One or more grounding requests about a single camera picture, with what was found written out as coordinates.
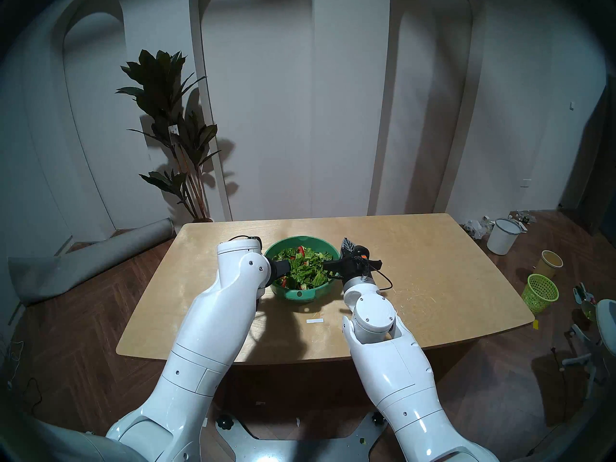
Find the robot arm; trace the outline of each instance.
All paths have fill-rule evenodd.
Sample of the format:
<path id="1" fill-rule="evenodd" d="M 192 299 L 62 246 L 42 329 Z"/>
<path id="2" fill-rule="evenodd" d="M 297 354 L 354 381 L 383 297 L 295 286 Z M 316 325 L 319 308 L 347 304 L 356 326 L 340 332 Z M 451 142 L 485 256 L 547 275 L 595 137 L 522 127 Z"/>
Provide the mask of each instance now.
<path id="1" fill-rule="evenodd" d="M 436 393 L 432 367 L 392 304 L 379 293 L 371 269 L 381 262 L 345 239 L 342 258 L 332 262 L 343 280 L 352 317 L 342 332 L 368 397 L 392 426 L 407 461 L 496 461 L 487 449 L 462 437 L 449 422 Z"/>
<path id="2" fill-rule="evenodd" d="M 258 239 L 232 240 L 217 250 L 216 280 L 192 302 L 154 391 L 107 432 L 146 460 L 200 460 L 203 421 L 246 339 L 256 300 L 290 271 L 287 261 L 264 257 Z"/>

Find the lettuce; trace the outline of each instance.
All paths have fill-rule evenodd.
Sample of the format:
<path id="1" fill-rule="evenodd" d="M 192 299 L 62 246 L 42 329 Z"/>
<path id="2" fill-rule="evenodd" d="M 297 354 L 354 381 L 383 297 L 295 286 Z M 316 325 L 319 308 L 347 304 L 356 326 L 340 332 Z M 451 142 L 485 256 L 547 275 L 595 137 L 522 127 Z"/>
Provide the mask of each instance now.
<path id="1" fill-rule="evenodd" d="M 286 276 L 285 288 L 312 289 L 331 280 L 323 270 L 323 262 L 331 260 L 331 254 L 317 253 L 306 246 L 303 249 L 304 254 L 302 255 L 297 252 L 297 248 L 286 248 L 273 258 L 275 261 L 290 260 L 291 273 Z M 276 283 L 282 285 L 282 278 L 279 278 Z"/>

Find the herringbone floor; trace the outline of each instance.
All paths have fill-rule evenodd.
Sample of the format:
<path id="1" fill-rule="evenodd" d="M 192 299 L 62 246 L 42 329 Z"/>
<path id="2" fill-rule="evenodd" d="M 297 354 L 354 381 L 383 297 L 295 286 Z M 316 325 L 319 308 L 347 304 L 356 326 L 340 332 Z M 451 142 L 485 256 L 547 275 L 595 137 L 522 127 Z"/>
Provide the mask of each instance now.
<path id="1" fill-rule="evenodd" d="M 567 337 L 579 318 L 572 287 L 584 282 L 597 300 L 616 295 L 616 249 L 602 235 L 590 237 L 559 212 L 535 215 L 538 222 L 506 256 L 489 253 L 485 242 L 481 247 L 519 293 L 541 250 L 562 257 L 564 268 L 554 279 L 561 297 L 538 316 L 539 329 L 524 327 L 428 351 L 440 401 L 453 425 L 502 461 L 524 456 L 560 423 L 565 398 L 567 419 L 581 407 L 586 374 L 568 368 L 565 394 L 550 352 L 555 347 L 561 360 L 577 347 Z M 39 398 L 35 384 L 27 385 L 30 377 L 36 378 L 43 398 L 33 409 L 37 418 L 97 434 L 105 434 L 148 397 L 164 362 L 122 357 L 115 347 L 170 244 L 26 310 L 13 339 L 24 341 L 13 394 L 25 410 Z M 5 371 L 12 368 L 5 366 Z M 255 436 L 280 439 L 346 436 L 370 409 L 351 361 L 233 366 L 216 401 Z M 206 453 L 232 460 L 223 451 Z M 390 430 L 370 459 L 404 460 Z"/>

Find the metal base plate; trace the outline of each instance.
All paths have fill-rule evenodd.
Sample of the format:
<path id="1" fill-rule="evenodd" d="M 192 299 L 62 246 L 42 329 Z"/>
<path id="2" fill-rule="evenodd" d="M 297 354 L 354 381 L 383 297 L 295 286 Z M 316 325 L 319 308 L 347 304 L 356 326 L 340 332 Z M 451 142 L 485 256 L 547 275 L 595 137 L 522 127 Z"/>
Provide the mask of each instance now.
<path id="1" fill-rule="evenodd" d="M 230 416 L 233 425 L 216 430 L 235 452 L 236 462 L 313 462 L 368 460 L 370 449 L 387 427 L 381 415 L 366 415 L 357 429 L 348 437 L 321 440 L 266 440 L 256 439 Z"/>

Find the white bucket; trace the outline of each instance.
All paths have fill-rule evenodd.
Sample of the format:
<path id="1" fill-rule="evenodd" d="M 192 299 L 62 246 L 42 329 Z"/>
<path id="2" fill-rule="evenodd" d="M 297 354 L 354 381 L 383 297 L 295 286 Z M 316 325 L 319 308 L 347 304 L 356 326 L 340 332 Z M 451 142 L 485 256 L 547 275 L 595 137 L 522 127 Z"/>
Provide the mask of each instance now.
<path id="1" fill-rule="evenodd" d="M 497 255 L 506 255 L 521 232 L 520 227 L 511 220 L 499 218 L 494 222 L 494 228 L 488 238 L 488 250 Z"/>

